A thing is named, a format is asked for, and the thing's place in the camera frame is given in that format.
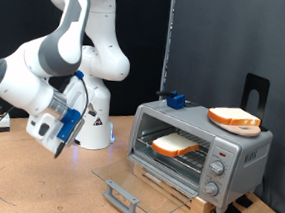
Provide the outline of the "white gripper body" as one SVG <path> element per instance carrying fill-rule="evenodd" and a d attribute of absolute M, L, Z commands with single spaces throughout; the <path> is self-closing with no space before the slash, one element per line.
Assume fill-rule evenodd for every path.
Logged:
<path fill-rule="evenodd" d="M 75 142 L 85 120 L 89 94 L 83 78 L 73 76 L 63 92 L 55 91 L 40 115 L 29 116 L 27 132 L 54 154 Z"/>

